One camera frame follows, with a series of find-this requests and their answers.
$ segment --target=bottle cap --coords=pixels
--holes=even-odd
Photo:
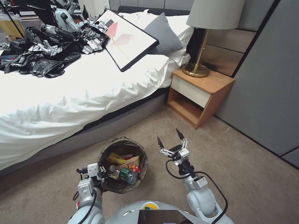
[[[114,165],[111,165],[111,166],[109,167],[109,170],[110,170],[111,172],[114,172],[114,171],[116,170],[116,167],[115,167]]]

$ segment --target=white duvet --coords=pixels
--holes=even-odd
[[[146,55],[120,72],[106,51],[82,55],[56,78],[0,71],[0,170],[155,92],[168,58]]]

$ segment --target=green bottle label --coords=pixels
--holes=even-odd
[[[128,168],[122,168],[119,172],[119,179],[123,180],[126,182],[126,180],[128,179],[128,175],[130,173],[130,170]]]

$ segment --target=nightstand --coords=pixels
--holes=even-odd
[[[206,77],[193,77],[176,70],[167,106],[197,129],[214,115],[234,81],[214,71]]]

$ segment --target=white lampshade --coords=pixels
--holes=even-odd
[[[245,0],[194,0],[187,25],[226,30],[237,28]]]

